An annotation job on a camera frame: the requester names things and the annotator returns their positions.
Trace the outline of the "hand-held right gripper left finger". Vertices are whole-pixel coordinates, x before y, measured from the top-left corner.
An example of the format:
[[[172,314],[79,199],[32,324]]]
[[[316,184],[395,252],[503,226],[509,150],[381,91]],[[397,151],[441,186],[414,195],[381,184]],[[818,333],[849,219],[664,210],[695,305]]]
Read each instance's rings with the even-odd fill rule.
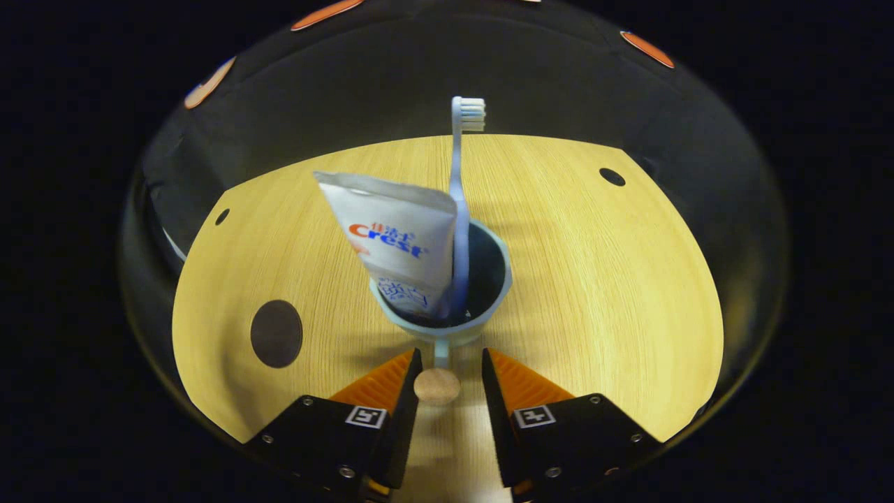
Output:
[[[303,395],[244,449],[292,480],[301,502],[389,502],[409,458],[422,369],[412,348],[332,397]]]

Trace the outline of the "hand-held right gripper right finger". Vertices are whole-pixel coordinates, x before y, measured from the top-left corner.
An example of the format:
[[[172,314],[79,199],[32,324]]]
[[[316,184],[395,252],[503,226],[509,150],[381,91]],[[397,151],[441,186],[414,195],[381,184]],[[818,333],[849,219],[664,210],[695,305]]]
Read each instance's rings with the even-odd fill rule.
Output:
[[[664,451],[605,395],[575,397],[494,348],[482,382],[501,480],[514,499],[591,499]]]

